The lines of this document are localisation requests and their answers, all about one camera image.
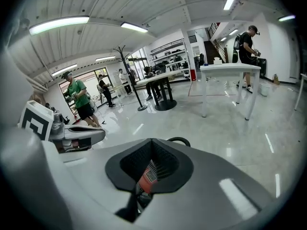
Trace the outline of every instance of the tiled floor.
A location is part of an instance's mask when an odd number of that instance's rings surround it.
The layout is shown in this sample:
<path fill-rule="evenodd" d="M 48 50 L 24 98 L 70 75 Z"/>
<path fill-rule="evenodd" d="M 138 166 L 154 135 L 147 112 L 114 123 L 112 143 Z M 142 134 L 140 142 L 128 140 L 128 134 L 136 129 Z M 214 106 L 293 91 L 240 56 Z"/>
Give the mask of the tiled floor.
<path fill-rule="evenodd" d="M 237 88 L 233 81 L 219 78 L 208 81 L 208 115 L 201 116 L 201 82 L 180 82 L 171 85 L 177 106 L 159 112 L 154 100 L 145 101 L 146 90 L 138 91 L 148 108 L 137 111 L 134 95 L 122 98 L 123 107 L 115 99 L 116 108 L 99 108 L 106 124 L 106 138 L 95 144 L 103 149 L 141 138 L 184 137 L 196 149 L 211 152 L 228 160 L 260 182 L 276 196 L 276 177 L 281 193 L 299 175 L 301 162 L 306 162 L 306 104 L 303 93 L 298 110 L 294 111 L 298 88 L 270 84 L 268 97 L 258 95 L 249 121 L 244 119 L 246 103 L 251 94 L 242 91 L 242 101 L 236 104 Z M 102 122 L 99 112 L 96 113 Z"/>

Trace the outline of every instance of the white table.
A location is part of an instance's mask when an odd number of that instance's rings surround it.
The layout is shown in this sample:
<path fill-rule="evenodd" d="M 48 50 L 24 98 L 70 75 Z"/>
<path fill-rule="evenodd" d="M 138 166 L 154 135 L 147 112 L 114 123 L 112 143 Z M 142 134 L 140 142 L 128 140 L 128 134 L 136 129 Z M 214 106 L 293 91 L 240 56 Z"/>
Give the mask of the white table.
<path fill-rule="evenodd" d="M 236 99 L 236 103 L 240 103 L 241 93 L 242 93 L 242 83 L 243 83 L 243 73 L 250 72 L 255 74 L 254 86 L 253 86 L 253 94 L 252 94 L 252 101 L 246 113 L 245 119 L 249 120 L 251 112 L 253 111 L 256 96 L 258 94 L 258 85 L 259 85 L 259 75 L 260 75 L 260 67 L 243 64 L 243 63 L 226 63 L 221 65 L 208 65 L 201 67 L 201 82 L 202 82 L 202 109 L 201 115 L 206 117 L 207 115 L 207 83 L 206 78 L 207 76 L 237 76 L 239 75 L 240 86 L 238 89 L 238 96 Z"/>
<path fill-rule="evenodd" d="M 153 92 L 153 98 L 155 101 L 155 109 L 158 111 L 166 111 L 166 110 L 170 110 L 173 107 L 175 107 L 177 105 L 177 102 L 175 100 L 173 100 L 173 95 L 172 95 L 172 91 L 171 88 L 169 86 L 169 81 L 168 81 L 168 77 L 176 75 L 180 72 L 183 72 L 185 70 L 176 70 L 176 71 L 169 71 L 169 72 L 165 72 L 165 73 L 161 73 L 159 75 L 155 75 L 154 77 L 148 78 L 148 79 L 143 79 L 141 81 L 137 82 L 137 85 L 145 85 L 145 84 L 150 84 L 150 88 L 152 89 Z M 166 93 L 164 90 L 164 86 L 163 86 L 163 82 L 164 80 L 166 80 L 166 84 L 167 84 L 167 89 L 168 89 L 168 95 L 169 95 L 169 100 L 166 97 Z M 162 96 L 163 96 L 163 101 L 158 102 L 155 91 L 154 91 L 154 87 L 152 85 L 153 81 L 159 81 L 160 83 L 160 88 L 161 88 L 161 92 L 162 92 Z"/>
<path fill-rule="evenodd" d="M 297 98 L 294 110 L 297 109 L 297 105 L 298 105 L 299 99 L 301 98 L 302 91 L 303 91 L 304 80 L 307 80 L 307 75 L 306 74 L 301 73 L 301 76 L 302 76 L 301 87 L 299 89 L 299 94 L 298 94 L 298 98 Z"/>
<path fill-rule="evenodd" d="M 118 98 L 118 100 L 119 100 L 120 106 L 124 106 L 124 105 L 123 105 L 123 103 L 122 103 L 121 100 L 120 100 L 120 97 L 119 97 L 119 95 L 118 95 L 117 90 L 119 90 L 119 89 L 121 89 L 121 88 L 124 88 L 124 87 L 127 86 L 127 85 L 130 85 L 130 83 L 122 84 L 122 85 L 119 85 L 119 86 L 113 88 L 113 90 L 115 91 L 116 96 L 117 96 L 117 98 Z"/>

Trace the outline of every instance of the sneaker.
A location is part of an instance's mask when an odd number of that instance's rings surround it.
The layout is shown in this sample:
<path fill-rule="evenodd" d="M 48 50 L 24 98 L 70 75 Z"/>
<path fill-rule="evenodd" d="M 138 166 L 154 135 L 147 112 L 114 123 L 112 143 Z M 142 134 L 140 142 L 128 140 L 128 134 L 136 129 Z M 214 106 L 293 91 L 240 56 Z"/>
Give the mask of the sneaker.
<path fill-rule="evenodd" d="M 242 84 L 242 88 L 246 88 L 248 85 L 246 84 L 246 82 L 244 81 L 244 83 Z"/>
<path fill-rule="evenodd" d="M 253 93 L 253 88 L 251 86 L 246 88 L 249 92 Z"/>

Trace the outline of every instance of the white bucket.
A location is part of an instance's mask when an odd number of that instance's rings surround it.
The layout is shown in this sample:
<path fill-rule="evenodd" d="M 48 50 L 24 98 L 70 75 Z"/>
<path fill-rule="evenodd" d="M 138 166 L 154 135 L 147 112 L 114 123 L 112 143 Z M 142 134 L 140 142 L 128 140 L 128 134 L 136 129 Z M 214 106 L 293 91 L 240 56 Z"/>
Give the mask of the white bucket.
<path fill-rule="evenodd" d="M 270 87 L 271 87 L 270 85 L 262 83 L 261 84 L 261 94 L 263 96 L 268 96 Z"/>

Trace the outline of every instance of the man in green shirt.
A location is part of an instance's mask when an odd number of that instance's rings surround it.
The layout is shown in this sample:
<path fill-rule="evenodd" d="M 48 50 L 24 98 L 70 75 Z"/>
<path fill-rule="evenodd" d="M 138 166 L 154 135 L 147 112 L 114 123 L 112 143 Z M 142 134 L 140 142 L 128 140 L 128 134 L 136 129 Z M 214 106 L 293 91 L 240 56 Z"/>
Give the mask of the man in green shirt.
<path fill-rule="evenodd" d="M 81 80 L 73 79 L 70 71 L 66 71 L 62 75 L 62 78 L 65 78 L 65 80 L 69 82 L 67 95 L 75 101 L 75 106 L 80 118 L 93 127 L 101 127 L 86 96 L 86 86 L 84 83 Z"/>

